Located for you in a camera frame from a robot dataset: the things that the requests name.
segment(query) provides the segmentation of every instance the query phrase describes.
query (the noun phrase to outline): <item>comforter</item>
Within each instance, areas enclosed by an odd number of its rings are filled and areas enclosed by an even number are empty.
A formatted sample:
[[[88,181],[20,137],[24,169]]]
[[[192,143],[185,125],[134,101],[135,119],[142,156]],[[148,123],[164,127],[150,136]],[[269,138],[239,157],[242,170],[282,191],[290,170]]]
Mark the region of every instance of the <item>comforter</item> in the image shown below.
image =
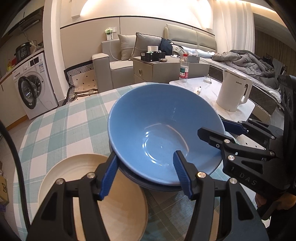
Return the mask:
[[[222,54],[215,54],[212,60],[237,69],[257,80],[264,85],[277,90],[279,82],[275,78],[275,71],[271,65],[264,62],[260,57],[247,50],[231,50]]]

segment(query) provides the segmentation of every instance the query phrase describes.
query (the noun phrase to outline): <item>kettle handle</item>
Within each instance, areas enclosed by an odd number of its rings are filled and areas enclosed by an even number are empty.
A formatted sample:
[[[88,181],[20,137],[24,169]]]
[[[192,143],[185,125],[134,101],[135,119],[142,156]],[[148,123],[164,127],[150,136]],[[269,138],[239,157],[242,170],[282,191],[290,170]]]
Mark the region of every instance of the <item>kettle handle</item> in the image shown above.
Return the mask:
[[[251,93],[251,89],[252,89],[252,86],[253,86],[252,80],[249,79],[249,78],[246,78],[246,84],[248,85],[246,95],[243,96],[243,98],[240,100],[239,104],[246,103],[248,101],[249,95]]]

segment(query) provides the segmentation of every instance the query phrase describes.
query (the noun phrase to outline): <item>gray pillow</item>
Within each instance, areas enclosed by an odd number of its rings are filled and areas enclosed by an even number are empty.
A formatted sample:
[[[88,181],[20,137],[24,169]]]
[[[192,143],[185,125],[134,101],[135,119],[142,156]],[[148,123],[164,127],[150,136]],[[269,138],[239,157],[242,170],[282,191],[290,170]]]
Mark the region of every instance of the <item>gray pillow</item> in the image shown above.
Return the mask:
[[[129,60],[135,47],[135,35],[118,35],[121,47],[121,60]]]
[[[147,52],[147,46],[160,46],[161,43],[161,37],[158,36],[136,33],[136,37],[135,47],[130,60],[133,60],[134,57],[141,56],[142,52]]]

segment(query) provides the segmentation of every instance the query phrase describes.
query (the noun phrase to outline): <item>checkered tablecloth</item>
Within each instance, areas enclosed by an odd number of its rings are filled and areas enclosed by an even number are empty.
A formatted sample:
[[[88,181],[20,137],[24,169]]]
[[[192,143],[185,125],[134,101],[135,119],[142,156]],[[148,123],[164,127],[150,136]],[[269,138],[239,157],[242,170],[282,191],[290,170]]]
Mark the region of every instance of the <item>checkered tablecloth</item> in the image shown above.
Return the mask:
[[[127,86],[76,100],[36,118],[28,127],[19,156],[25,180],[29,218],[38,209],[38,192],[46,173],[59,161],[77,154],[109,155],[107,120],[115,101],[129,90],[145,83]],[[211,175],[227,180],[222,164]],[[195,202],[180,192],[165,193],[144,190],[148,203],[148,225],[142,241],[183,241]],[[27,231],[20,204],[19,184],[15,174],[13,205],[19,235]],[[215,201],[215,214],[219,200]]]

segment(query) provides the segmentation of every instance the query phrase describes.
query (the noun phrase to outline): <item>white kettle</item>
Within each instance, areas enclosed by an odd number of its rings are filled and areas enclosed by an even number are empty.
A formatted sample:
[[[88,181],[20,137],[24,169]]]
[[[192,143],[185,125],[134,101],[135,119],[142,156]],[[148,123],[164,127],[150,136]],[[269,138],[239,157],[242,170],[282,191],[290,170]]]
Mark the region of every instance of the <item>white kettle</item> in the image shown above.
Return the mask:
[[[247,102],[251,88],[252,80],[243,73],[227,68],[223,71],[223,82],[217,98],[217,104],[223,109],[236,112],[240,104]]]

